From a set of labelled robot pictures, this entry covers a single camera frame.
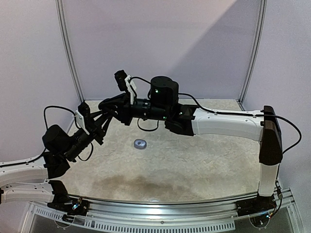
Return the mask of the purple round charging case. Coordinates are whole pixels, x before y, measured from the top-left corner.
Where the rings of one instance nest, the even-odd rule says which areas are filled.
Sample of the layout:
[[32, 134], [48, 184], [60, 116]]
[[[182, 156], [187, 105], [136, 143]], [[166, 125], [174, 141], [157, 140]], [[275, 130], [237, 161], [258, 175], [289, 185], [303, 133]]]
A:
[[139, 150], [143, 150], [147, 147], [147, 142], [143, 139], [136, 139], [134, 141], [134, 147]]

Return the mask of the black charging case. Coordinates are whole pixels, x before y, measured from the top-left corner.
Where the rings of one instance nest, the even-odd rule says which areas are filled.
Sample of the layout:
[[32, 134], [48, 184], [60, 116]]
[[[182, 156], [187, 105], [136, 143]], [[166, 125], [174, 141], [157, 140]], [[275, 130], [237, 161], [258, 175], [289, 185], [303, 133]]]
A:
[[98, 105], [98, 109], [102, 111], [102, 114], [109, 114], [110, 116], [114, 116], [115, 114], [115, 112], [112, 109], [110, 109], [108, 106], [106, 106], [103, 103], [100, 103]]

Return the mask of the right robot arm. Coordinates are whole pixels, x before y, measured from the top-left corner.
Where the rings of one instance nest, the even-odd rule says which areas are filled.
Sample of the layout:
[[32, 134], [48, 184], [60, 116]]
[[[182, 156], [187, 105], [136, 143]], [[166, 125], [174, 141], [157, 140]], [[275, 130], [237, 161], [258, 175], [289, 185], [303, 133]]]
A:
[[255, 111], [211, 110], [195, 104], [180, 104], [179, 84], [166, 76], [149, 81], [147, 99], [136, 96], [135, 79], [115, 75], [122, 94], [103, 100], [99, 109], [129, 125], [133, 118], [163, 120], [165, 128], [179, 135], [217, 134], [248, 138], [260, 143], [258, 196], [251, 207], [261, 212], [270, 204], [282, 155], [281, 130], [271, 106]]

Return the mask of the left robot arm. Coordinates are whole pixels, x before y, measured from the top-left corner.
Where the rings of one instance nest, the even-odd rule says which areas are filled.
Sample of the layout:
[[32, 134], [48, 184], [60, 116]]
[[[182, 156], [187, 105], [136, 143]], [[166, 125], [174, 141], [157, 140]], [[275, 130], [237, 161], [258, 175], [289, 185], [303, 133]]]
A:
[[46, 149], [39, 156], [1, 164], [0, 202], [39, 201], [56, 210], [86, 210], [88, 201], [71, 198], [58, 178], [94, 140], [103, 143], [112, 117], [103, 111], [78, 115], [82, 122], [72, 136], [58, 125], [50, 126], [42, 137]]

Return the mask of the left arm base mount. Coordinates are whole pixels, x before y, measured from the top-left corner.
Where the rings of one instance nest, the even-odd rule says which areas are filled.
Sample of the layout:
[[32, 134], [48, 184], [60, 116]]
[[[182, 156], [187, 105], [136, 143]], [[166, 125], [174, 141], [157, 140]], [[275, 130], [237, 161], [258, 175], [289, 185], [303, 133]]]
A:
[[86, 216], [90, 202], [80, 198], [72, 198], [68, 194], [55, 194], [52, 202], [47, 203], [49, 208], [66, 212], [66, 216]]

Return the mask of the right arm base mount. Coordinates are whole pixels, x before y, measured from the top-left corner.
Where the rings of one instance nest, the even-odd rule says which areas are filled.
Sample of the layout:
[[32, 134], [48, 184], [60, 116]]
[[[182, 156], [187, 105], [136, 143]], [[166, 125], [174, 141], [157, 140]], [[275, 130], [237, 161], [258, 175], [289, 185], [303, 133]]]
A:
[[283, 194], [278, 189], [277, 197], [280, 201], [279, 205], [276, 204], [274, 195], [269, 197], [263, 197], [257, 194], [256, 197], [246, 200], [239, 200], [235, 202], [238, 216], [247, 216], [258, 213], [266, 213], [269, 210], [273, 210], [270, 214], [267, 214], [266, 218], [274, 216], [282, 205]]

